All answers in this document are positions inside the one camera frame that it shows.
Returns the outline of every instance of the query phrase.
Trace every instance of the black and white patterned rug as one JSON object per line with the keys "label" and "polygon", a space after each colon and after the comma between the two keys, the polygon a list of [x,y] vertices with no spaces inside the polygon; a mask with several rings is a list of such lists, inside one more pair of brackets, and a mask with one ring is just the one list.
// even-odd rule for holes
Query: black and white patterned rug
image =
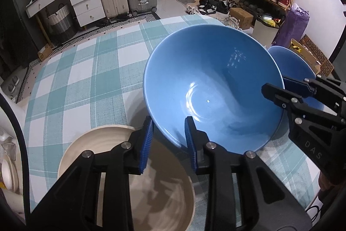
{"label": "black and white patterned rug", "polygon": [[[155,12],[149,12],[149,13],[138,15],[136,17],[132,17],[130,19],[127,19],[127,20],[124,20],[121,22],[114,22],[114,23],[111,23],[111,24],[104,26],[104,27],[95,28],[95,30],[93,30],[93,31],[82,34],[82,35],[64,43],[61,46],[54,48],[52,53],[50,54],[50,56],[64,50],[65,48],[69,47],[70,45],[78,43],[81,40],[92,37],[98,33],[108,31],[108,30],[113,29],[115,27],[120,27],[120,26],[123,26],[126,24],[130,24],[130,23],[134,23],[134,22],[138,22],[138,21],[143,21],[143,20],[146,22],[151,22],[151,21],[155,21],[155,20],[159,20],[159,19],[160,19],[160,17]],[[25,75],[25,78],[24,78],[23,83],[21,85],[16,103],[18,103],[19,101],[22,100],[23,91],[24,91],[25,85],[27,83],[28,77],[30,75],[30,72],[31,72],[32,68],[35,67],[38,63],[40,63],[39,59],[36,59],[36,60],[30,62],[28,70],[27,70],[26,75]]]}

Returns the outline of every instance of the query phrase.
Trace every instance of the plastic bag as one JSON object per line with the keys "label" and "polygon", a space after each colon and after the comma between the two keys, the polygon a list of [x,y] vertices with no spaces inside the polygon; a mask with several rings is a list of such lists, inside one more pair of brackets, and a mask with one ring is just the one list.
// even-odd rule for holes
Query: plastic bag
{"label": "plastic bag", "polygon": [[287,12],[286,20],[279,28],[272,45],[290,47],[291,39],[299,41],[309,23],[309,12],[293,3]]}

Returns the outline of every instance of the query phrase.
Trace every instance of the teal and white plaid tablecloth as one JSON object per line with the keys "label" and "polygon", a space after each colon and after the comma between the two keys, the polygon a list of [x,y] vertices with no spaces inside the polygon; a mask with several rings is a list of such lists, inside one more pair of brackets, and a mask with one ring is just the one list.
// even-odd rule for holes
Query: teal and white plaid tablecloth
{"label": "teal and white plaid tablecloth", "polygon": [[[48,60],[37,75],[24,127],[31,209],[53,186],[65,150],[81,134],[105,124],[142,125],[147,115],[142,81],[149,55],[169,34],[200,23],[222,25],[201,15],[161,19],[86,40]],[[170,145],[159,132],[155,135]],[[318,170],[288,133],[258,154],[306,207],[318,190]],[[188,169],[185,153],[176,155]],[[208,180],[193,175],[192,180],[196,214],[190,229],[203,230]]]}

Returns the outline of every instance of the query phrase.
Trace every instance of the patterned cardboard box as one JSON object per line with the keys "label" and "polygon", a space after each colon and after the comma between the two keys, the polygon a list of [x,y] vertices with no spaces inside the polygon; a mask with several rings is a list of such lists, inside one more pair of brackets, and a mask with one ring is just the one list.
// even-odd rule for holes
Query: patterned cardboard box
{"label": "patterned cardboard box", "polygon": [[328,60],[326,55],[317,47],[316,44],[307,36],[304,35],[299,41],[300,44],[305,45],[307,49],[315,56],[315,58],[321,63],[321,75],[329,76],[330,73],[334,70],[334,66]]}

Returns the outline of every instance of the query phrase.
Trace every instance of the blue bowl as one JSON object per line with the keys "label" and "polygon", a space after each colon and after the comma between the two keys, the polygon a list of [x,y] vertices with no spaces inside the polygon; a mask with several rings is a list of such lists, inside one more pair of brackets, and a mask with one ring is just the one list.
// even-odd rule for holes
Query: blue bowl
{"label": "blue bowl", "polygon": [[186,147],[184,120],[230,152],[263,147],[283,110],[265,99],[265,83],[284,87],[263,46],[226,26],[196,25],[166,37],[144,71],[144,99],[155,125],[176,146]]}
{"label": "blue bowl", "polygon": [[[304,79],[316,79],[316,76],[309,65],[299,55],[286,47],[272,46],[268,49],[268,52],[274,58],[283,76],[297,79],[299,81],[303,81]],[[289,89],[288,87],[286,87],[286,89],[296,92],[295,89]],[[323,104],[315,98],[307,97],[303,98],[303,100],[310,107],[323,110]]]}

